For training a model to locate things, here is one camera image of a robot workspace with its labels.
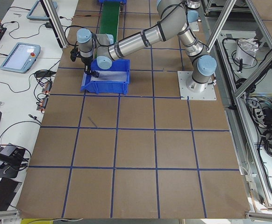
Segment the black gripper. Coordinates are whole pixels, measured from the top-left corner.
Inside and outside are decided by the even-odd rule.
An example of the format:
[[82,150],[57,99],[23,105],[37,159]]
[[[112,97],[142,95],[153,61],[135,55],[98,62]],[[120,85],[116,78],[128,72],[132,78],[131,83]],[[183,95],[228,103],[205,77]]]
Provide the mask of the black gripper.
[[84,72],[85,73],[90,73],[91,71],[91,63],[92,63],[92,57],[82,57],[81,56],[81,61],[84,64]]

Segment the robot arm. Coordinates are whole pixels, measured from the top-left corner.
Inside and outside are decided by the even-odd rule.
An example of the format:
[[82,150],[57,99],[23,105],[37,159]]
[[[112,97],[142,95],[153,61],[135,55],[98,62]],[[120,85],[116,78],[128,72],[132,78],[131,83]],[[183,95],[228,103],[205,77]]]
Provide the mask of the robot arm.
[[187,0],[187,20],[189,23],[195,22],[199,18],[199,13],[197,10],[200,8],[200,0]]
[[190,14],[199,6],[197,0],[159,0],[157,11],[160,20],[154,26],[117,42],[112,35],[95,35],[90,30],[81,28],[77,31],[77,43],[71,51],[71,60],[75,61],[79,57],[85,65],[85,72],[89,72],[93,54],[96,52],[98,67],[107,70],[118,59],[177,36],[193,66],[193,73],[186,80],[186,86],[192,92],[203,92],[216,70],[217,62],[209,55],[207,46],[199,41],[189,25]]

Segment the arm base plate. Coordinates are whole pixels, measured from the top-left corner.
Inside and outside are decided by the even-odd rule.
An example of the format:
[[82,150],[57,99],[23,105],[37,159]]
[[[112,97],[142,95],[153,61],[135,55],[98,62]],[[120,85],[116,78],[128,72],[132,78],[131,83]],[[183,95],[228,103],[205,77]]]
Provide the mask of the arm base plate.
[[193,32],[199,32],[199,24],[198,21],[189,22],[189,26]]
[[216,94],[212,79],[205,84],[193,81],[192,71],[178,71],[179,92],[181,100],[215,101]]

